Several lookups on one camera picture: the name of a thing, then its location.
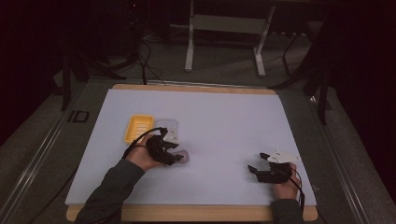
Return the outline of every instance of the yellow plastic container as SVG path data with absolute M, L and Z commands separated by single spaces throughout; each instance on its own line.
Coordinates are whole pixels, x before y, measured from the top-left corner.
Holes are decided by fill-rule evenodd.
M 131 144 L 135 139 L 154 126 L 154 117 L 150 115 L 133 115 L 129 120 L 124 141 Z

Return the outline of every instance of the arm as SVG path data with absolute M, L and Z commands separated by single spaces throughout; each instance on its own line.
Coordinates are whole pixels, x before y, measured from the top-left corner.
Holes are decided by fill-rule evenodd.
M 150 168 L 161 165 L 154 161 L 145 147 L 134 148 L 125 160 L 108 170 L 101 185 L 93 191 L 78 213 L 76 224 L 120 223 L 123 202 L 129 197 L 134 185 Z
M 293 170 L 296 170 L 296 165 L 290 164 Z M 300 184 L 300 180 L 293 172 L 291 178 Z M 271 204 L 273 210 L 273 218 L 275 224 L 303 224 L 303 213 L 296 201 L 297 188 L 288 181 L 283 184 L 274 184 L 274 192 L 277 200 Z

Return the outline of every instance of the white metal leg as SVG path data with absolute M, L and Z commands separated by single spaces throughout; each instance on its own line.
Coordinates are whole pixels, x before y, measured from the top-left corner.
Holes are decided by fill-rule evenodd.
M 189 46 L 187 48 L 186 72 L 192 71 L 192 60 L 194 57 L 194 0 L 190 0 L 190 25 L 189 25 Z
M 257 66 L 257 72 L 259 74 L 259 77 L 264 77 L 265 76 L 265 70 L 264 70 L 264 65 L 262 62 L 262 46 L 264 45 L 265 42 L 265 37 L 268 35 L 268 30 L 270 28 L 271 20 L 275 12 L 275 6 L 271 7 L 267 19 L 265 20 L 263 26 L 262 26 L 262 37 L 260 39 L 260 43 L 257 47 L 253 49 L 254 52 L 254 59 L 256 61 L 256 66 Z

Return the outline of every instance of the dark long sleeve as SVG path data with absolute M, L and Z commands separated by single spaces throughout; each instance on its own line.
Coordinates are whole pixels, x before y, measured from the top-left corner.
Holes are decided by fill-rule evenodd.
M 130 161 L 120 160 L 108 170 L 101 185 L 93 191 L 78 213 L 76 224 L 120 224 L 123 202 L 145 172 Z
M 271 204 L 274 224 L 304 224 L 303 214 L 296 200 L 281 199 Z

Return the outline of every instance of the hand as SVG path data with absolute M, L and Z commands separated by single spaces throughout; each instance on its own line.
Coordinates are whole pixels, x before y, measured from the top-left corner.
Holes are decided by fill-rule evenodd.
M 295 170 L 296 165 L 290 163 L 291 167 L 291 179 L 294 180 L 297 185 L 300 185 L 301 181 L 297 178 Z M 274 184 L 274 192 L 277 199 L 296 199 L 297 198 L 297 187 L 290 181 L 283 184 Z
M 140 144 L 131 150 L 128 156 L 125 158 L 127 161 L 131 161 L 134 164 L 140 166 L 145 172 L 153 167 L 163 165 L 162 163 L 155 161 L 149 155 L 147 148 L 145 147 L 146 142 L 152 135 L 146 135 Z

